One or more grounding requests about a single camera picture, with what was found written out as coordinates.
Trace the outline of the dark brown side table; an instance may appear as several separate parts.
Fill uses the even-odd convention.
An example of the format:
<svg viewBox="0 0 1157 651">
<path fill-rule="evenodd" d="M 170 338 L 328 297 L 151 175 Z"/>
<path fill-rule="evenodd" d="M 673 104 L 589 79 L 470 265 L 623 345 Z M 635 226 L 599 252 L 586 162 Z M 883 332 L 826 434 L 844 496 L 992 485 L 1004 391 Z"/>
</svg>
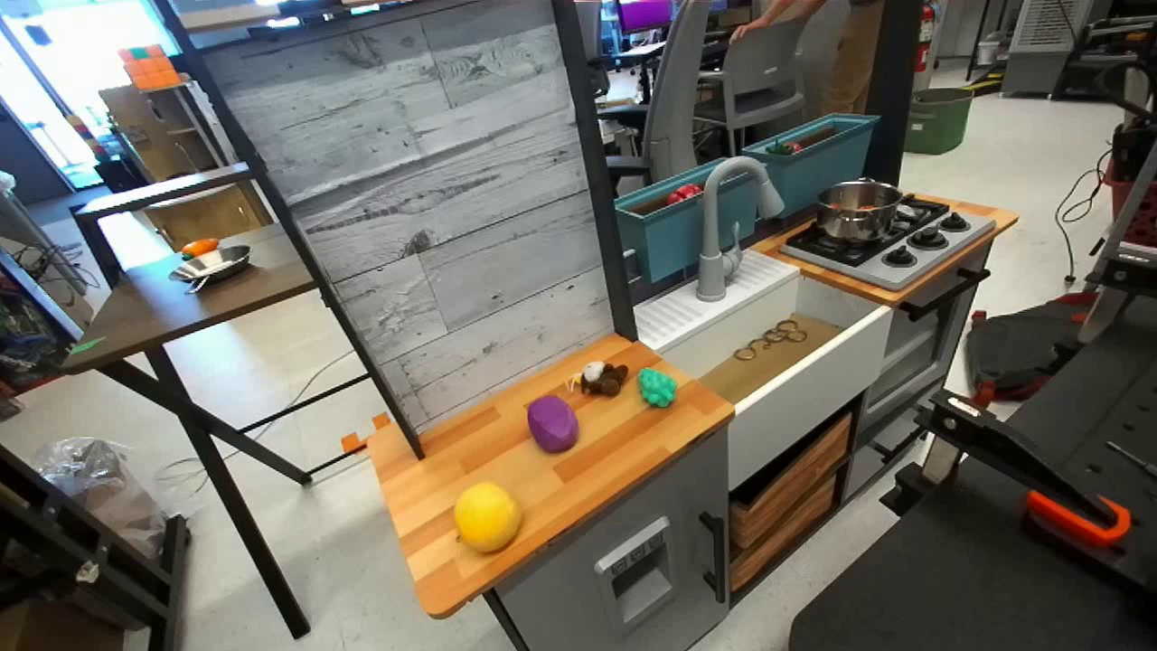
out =
<svg viewBox="0 0 1157 651">
<path fill-rule="evenodd" d="M 201 290 L 177 277 L 177 252 L 146 269 L 118 271 L 112 282 L 112 297 L 106 302 L 96 317 L 77 338 L 66 359 L 66 374 L 96 370 L 118 388 L 157 402 L 182 423 L 248 560 L 258 563 L 258 574 L 270 592 L 288 638 L 301 642 L 311 633 L 311 621 L 288 579 L 281 574 L 259 525 L 254 522 L 221 457 L 221 445 L 230 445 L 236 451 L 265 463 L 266 470 L 295 485 L 311 485 L 322 470 L 345 463 L 345 451 L 328 457 L 319 466 L 288 463 L 287 457 L 259 445 L 254 438 L 254 428 L 230 428 L 223 415 L 213 415 L 207 405 L 199 405 L 184 391 L 168 353 L 170 339 L 192 338 L 199 329 L 230 323 L 248 311 L 265 311 L 277 302 L 292 302 L 313 290 L 309 265 L 301 262 L 301 252 L 277 226 L 241 232 L 236 234 L 236 247 L 247 247 L 248 262 L 239 271 L 211 277 Z"/>
</svg>

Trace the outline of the grey cabinet door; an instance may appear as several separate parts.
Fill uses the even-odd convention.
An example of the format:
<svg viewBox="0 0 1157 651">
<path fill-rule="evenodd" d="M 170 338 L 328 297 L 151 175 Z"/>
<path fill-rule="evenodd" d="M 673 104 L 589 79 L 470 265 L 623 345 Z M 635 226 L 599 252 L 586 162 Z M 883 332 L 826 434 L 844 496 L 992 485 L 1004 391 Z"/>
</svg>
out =
<svg viewBox="0 0 1157 651">
<path fill-rule="evenodd" d="M 527 651 L 687 651 L 730 609 L 727 434 L 709 434 L 495 589 Z"/>
</svg>

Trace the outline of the teal planter box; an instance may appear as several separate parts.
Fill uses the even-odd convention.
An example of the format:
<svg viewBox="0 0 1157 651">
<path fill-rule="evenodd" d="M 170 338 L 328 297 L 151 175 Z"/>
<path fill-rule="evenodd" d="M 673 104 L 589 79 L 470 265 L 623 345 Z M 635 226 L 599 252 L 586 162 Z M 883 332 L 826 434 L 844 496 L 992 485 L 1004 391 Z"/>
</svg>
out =
<svg viewBox="0 0 1157 651">
<path fill-rule="evenodd" d="M 709 162 L 651 181 L 614 199 L 623 247 L 634 250 L 647 282 L 695 271 L 700 258 Z M 716 191 L 720 247 L 730 250 L 756 232 L 758 197 L 752 177 L 727 177 Z"/>
<path fill-rule="evenodd" d="M 873 136 L 876 117 L 816 117 L 744 146 L 744 156 L 765 168 L 785 215 L 804 215 L 826 189 L 865 175 Z"/>
</svg>

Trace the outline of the green bin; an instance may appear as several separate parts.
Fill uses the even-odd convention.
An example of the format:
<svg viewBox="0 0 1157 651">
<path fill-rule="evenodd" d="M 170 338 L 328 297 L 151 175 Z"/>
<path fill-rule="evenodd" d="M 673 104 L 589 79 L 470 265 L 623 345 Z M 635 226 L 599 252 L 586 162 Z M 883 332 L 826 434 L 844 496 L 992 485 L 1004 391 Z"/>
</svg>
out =
<svg viewBox="0 0 1157 651">
<path fill-rule="evenodd" d="M 933 86 L 910 98 L 906 152 L 941 156 L 963 146 L 971 93 L 959 86 Z"/>
</svg>

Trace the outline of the teal planter box right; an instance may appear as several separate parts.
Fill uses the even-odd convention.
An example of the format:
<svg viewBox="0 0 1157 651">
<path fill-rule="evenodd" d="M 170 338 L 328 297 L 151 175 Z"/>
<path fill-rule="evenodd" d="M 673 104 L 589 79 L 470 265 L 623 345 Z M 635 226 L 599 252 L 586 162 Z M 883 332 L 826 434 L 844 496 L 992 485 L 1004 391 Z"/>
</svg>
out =
<svg viewBox="0 0 1157 651">
<path fill-rule="evenodd" d="M 765 168 L 785 215 L 804 215 L 826 189 L 865 175 L 873 136 L 876 117 L 816 117 L 744 146 L 744 156 Z"/>
</svg>

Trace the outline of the toy oven front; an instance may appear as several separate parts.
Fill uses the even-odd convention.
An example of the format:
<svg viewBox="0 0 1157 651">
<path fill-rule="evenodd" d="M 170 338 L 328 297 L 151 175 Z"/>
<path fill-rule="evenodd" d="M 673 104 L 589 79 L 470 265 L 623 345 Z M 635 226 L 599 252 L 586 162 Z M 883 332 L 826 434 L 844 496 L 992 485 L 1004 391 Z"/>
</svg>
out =
<svg viewBox="0 0 1157 651">
<path fill-rule="evenodd" d="M 844 498 L 867 487 L 923 438 L 918 410 L 944 388 L 984 277 L 988 250 L 977 250 L 892 311 L 883 378 L 865 391 L 856 414 Z"/>
</svg>

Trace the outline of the green plushy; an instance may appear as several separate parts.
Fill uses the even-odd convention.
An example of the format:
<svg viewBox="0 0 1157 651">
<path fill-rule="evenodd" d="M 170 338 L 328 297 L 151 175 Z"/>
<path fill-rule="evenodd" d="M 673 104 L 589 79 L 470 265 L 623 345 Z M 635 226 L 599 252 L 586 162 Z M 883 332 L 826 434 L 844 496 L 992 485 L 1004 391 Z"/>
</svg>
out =
<svg viewBox="0 0 1157 651">
<path fill-rule="evenodd" d="M 663 370 L 641 370 L 635 391 L 647 410 L 669 410 L 677 402 L 677 380 Z"/>
</svg>

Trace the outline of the grey wood backsplash panel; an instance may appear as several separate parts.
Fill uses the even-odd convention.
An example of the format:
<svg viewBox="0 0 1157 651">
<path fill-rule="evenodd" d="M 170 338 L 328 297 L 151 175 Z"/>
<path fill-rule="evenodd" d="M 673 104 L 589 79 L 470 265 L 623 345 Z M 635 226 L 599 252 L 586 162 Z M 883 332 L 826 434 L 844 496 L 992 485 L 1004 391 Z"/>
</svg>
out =
<svg viewBox="0 0 1157 651">
<path fill-rule="evenodd" d="M 570 0 L 157 0 L 405 441 L 635 329 Z"/>
</svg>

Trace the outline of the yellow plush ball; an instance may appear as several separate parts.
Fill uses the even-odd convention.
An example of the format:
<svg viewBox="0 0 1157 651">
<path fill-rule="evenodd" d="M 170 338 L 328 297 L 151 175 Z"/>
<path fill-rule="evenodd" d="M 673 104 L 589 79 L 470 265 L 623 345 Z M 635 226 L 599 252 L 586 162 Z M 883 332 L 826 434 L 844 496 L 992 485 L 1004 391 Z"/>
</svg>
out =
<svg viewBox="0 0 1157 651">
<path fill-rule="evenodd" d="M 482 485 L 463 487 L 452 516 L 457 516 L 459 538 L 477 552 L 500 552 L 520 533 L 520 507 L 495 481 L 482 481 Z"/>
</svg>

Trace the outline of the brown and white plush toy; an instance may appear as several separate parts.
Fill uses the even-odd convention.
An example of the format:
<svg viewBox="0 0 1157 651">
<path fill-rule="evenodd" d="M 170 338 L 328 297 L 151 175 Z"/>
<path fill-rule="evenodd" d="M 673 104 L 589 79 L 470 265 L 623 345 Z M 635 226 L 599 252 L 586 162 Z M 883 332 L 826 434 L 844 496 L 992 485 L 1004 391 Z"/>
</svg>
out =
<svg viewBox="0 0 1157 651">
<path fill-rule="evenodd" d="M 598 398 L 614 398 L 627 388 L 630 370 L 612 362 L 586 362 L 579 374 L 579 391 Z"/>
</svg>

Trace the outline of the white toy sink basin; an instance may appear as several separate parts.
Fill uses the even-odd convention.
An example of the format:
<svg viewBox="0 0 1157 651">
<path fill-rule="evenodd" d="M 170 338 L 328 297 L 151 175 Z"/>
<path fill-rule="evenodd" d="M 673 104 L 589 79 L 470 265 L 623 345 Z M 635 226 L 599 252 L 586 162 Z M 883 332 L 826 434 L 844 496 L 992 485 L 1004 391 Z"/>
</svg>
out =
<svg viewBox="0 0 1157 651">
<path fill-rule="evenodd" d="M 883 374 L 892 311 L 749 252 L 727 297 L 677 286 L 634 309 L 641 339 L 735 405 L 727 485 L 739 487 L 861 398 Z"/>
</svg>

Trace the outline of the purple plush toy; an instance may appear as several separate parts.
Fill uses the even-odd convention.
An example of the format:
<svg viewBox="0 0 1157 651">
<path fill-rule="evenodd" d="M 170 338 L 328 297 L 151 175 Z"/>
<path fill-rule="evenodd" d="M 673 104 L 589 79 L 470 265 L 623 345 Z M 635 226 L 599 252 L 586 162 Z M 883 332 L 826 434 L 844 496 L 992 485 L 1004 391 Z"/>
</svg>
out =
<svg viewBox="0 0 1157 651">
<path fill-rule="evenodd" d="M 527 432 L 544 451 L 557 457 L 579 441 L 579 415 L 564 398 L 545 396 L 527 405 Z"/>
</svg>

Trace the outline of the silver metal pot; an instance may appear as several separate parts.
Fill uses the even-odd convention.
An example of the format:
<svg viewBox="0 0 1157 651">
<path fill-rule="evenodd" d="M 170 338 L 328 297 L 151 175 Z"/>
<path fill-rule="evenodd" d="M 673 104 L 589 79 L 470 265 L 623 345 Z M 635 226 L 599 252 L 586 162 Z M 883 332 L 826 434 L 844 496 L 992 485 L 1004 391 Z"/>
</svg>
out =
<svg viewBox="0 0 1157 651">
<path fill-rule="evenodd" d="M 839 181 L 816 197 L 816 226 L 839 244 L 880 244 L 897 226 L 899 191 L 876 177 Z"/>
</svg>

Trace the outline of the teal planter box left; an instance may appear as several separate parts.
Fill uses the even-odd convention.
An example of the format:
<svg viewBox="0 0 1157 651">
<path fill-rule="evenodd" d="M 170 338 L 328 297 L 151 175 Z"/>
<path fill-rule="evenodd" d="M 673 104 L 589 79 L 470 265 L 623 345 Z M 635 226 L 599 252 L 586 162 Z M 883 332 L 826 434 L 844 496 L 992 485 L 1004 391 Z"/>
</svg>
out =
<svg viewBox="0 0 1157 651">
<path fill-rule="evenodd" d="M 614 199 L 623 247 L 634 250 L 647 282 L 695 271 L 700 258 L 709 162 L 651 181 Z M 730 250 L 756 232 L 758 197 L 752 177 L 727 177 L 716 191 L 720 247 Z"/>
</svg>

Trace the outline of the grey toy stovetop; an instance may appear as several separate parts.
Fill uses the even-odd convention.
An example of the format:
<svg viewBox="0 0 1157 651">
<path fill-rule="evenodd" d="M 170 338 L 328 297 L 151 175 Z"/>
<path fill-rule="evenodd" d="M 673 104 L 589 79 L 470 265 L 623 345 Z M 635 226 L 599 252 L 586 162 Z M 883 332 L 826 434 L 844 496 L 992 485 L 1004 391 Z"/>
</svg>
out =
<svg viewBox="0 0 1157 651">
<path fill-rule="evenodd" d="M 805 229 L 785 244 L 785 252 L 880 290 L 906 290 L 992 232 L 988 218 L 959 215 L 949 202 L 904 199 L 897 229 L 880 244 L 839 244 L 821 229 Z"/>
</svg>

